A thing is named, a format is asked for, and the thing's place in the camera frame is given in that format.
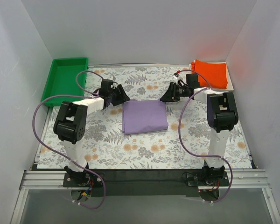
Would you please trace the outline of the purple t shirt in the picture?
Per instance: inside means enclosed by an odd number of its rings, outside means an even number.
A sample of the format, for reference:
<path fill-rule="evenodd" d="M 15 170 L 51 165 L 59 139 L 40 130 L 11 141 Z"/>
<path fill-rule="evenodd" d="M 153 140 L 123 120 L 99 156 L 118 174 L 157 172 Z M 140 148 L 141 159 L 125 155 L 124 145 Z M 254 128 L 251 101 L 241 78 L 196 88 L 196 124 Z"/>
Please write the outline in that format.
<path fill-rule="evenodd" d="M 122 132 L 125 135 L 166 131 L 166 103 L 159 100 L 130 100 L 122 106 Z"/>

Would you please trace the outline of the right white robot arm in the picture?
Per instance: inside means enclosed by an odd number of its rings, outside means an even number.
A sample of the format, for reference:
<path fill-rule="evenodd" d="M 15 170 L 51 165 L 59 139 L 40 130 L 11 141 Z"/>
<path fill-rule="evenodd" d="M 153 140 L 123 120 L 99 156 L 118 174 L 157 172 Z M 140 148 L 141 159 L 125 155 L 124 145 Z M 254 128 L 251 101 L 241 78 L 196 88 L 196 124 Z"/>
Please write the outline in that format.
<path fill-rule="evenodd" d="M 180 71 L 174 73 L 175 82 L 161 97 L 162 102 L 178 102 L 181 98 L 188 97 L 207 106 L 207 122 L 210 127 L 210 146 L 207 155 L 202 155 L 203 167 L 192 174 L 195 182 L 216 183 L 225 178 L 225 150 L 228 137 L 234 126 L 238 123 L 238 111 L 235 98 L 231 92 L 219 92 L 212 89 L 211 85 L 201 87 L 198 81 L 200 74 L 187 70 L 186 81 L 180 78 Z"/>

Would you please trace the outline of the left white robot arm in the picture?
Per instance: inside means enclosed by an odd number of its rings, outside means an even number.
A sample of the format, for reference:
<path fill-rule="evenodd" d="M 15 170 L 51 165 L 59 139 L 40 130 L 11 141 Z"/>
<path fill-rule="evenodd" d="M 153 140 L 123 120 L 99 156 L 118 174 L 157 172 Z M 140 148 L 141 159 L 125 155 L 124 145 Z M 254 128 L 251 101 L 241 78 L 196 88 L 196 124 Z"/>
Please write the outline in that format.
<path fill-rule="evenodd" d="M 130 98 L 122 85 L 103 79 L 100 88 L 94 91 L 91 98 L 79 101 L 63 101 L 59 108 L 53 131 L 65 148 L 70 158 L 69 165 L 64 167 L 68 177 L 78 186 L 87 186 L 94 175 L 85 171 L 88 163 L 82 149 L 86 131 L 87 116 L 101 111 L 109 105 L 117 106 L 129 101 Z"/>

